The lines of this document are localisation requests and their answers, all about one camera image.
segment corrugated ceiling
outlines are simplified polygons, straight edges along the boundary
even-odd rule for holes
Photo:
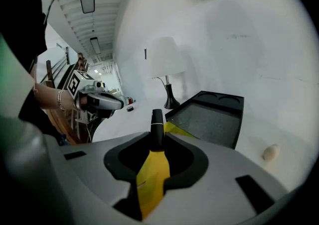
[[[92,59],[100,61],[110,59],[121,0],[95,0],[95,11],[86,14],[82,11],[80,0],[58,0],[58,3],[76,37]],[[98,56],[90,43],[91,37],[99,39],[102,53]]]

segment yellow object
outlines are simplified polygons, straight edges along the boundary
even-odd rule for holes
[[[164,125],[164,131],[193,137],[170,122]],[[164,152],[150,151],[136,176],[142,219],[145,219],[162,200],[164,180],[168,177],[169,163]]]

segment table lamp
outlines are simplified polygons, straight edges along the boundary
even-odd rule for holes
[[[174,98],[168,76],[184,72],[186,64],[179,53],[174,39],[172,37],[155,39],[148,50],[146,61],[149,78],[166,77],[167,101],[164,107],[166,109],[178,107],[179,102]]]

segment black handle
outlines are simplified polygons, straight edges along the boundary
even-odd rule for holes
[[[154,109],[151,121],[150,151],[164,151],[162,141],[164,139],[163,114],[161,109]]]

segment black lamp base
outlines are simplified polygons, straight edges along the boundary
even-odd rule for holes
[[[179,102],[174,98],[171,84],[166,84],[167,100],[164,105],[166,109],[174,109],[179,106]]]

